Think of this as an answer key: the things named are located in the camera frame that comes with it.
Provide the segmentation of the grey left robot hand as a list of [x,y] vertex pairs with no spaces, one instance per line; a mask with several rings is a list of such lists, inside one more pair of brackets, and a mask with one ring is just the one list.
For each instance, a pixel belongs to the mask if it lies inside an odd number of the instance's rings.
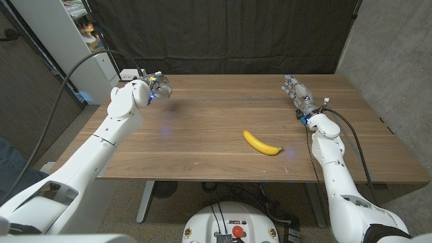
[[172,87],[168,78],[161,72],[146,74],[139,77],[140,80],[146,82],[151,90],[149,100],[153,99],[168,99],[172,94]]

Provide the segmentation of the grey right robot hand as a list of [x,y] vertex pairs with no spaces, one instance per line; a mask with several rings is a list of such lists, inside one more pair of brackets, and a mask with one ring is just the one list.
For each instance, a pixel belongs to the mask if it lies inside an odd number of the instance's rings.
[[296,117],[306,123],[312,116],[318,114],[311,91],[293,76],[285,75],[285,86],[281,88],[293,100],[296,106]]

